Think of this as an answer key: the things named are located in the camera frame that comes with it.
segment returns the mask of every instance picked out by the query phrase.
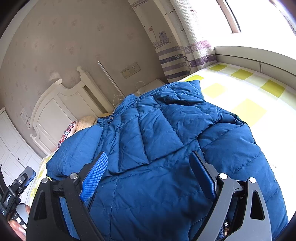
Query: curtain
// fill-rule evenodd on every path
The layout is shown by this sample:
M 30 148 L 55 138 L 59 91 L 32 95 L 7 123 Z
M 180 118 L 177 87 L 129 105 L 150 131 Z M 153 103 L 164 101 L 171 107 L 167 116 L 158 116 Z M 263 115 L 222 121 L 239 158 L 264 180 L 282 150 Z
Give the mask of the curtain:
M 204 20 L 199 18 L 198 10 L 192 2 L 198 0 L 158 0 L 166 10 L 176 33 L 182 43 L 182 48 L 193 72 L 216 63 L 214 47 L 207 40 L 206 31 L 203 30 Z
M 217 62 L 210 36 L 231 31 L 216 0 L 128 1 L 153 43 L 169 82 Z
M 153 0 L 128 0 L 146 30 L 168 82 L 175 82 L 192 71 L 182 46 Z

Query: wallpaper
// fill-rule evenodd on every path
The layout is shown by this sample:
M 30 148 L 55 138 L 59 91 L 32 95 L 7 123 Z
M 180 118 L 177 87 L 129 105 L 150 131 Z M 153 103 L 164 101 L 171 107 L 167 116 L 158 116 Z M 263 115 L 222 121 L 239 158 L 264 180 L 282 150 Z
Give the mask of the wallpaper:
M 125 95 L 137 90 L 138 81 L 166 81 L 154 47 L 127 0 L 39 0 L 19 26 L 0 69 L 0 103 L 39 155 L 44 156 L 30 138 L 34 130 L 27 129 L 19 116 L 21 109 L 31 116 L 41 94 L 57 78 L 67 88 L 77 84 L 78 65 L 112 103 L 119 93 L 98 60 Z M 134 62 L 141 71 L 124 79 L 120 71 Z

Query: patterned pillowcase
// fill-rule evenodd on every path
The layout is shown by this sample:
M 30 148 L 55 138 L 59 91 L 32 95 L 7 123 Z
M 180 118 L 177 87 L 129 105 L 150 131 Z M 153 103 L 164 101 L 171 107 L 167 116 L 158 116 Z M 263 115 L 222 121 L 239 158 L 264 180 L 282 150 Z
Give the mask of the patterned pillowcase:
M 72 136 L 77 128 L 78 122 L 77 121 L 73 121 L 65 130 L 64 134 L 62 135 L 59 144 L 57 145 L 57 148 L 59 149 L 61 144 L 63 143 L 64 140 L 66 140 L 68 137 Z

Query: white wardrobe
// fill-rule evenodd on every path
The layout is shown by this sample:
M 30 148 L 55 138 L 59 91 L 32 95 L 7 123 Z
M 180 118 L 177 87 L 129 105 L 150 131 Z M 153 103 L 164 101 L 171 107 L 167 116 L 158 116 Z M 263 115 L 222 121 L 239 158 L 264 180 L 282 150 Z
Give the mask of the white wardrobe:
M 5 107 L 2 108 L 0 110 L 0 167 L 6 185 L 11 185 L 27 166 L 32 167 L 37 174 L 41 160 L 18 133 L 8 118 Z M 21 203 L 26 203 L 31 184 L 21 195 Z

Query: wall socket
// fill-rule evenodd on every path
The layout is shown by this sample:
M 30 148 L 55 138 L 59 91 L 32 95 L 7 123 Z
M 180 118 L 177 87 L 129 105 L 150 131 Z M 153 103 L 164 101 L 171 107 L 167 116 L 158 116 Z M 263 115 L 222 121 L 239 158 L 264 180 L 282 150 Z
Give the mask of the wall socket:
M 127 68 L 125 68 L 124 70 L 120 71 L 120 73 L 122 74 L 122 76 L 127 79 L 128 77 L 132 76 L 133 74 L 139 72 L 141 69 L 139 67 L 139 65 L 137 64 L 137 62 L 131 64 L 130 66 L 128 66 Z

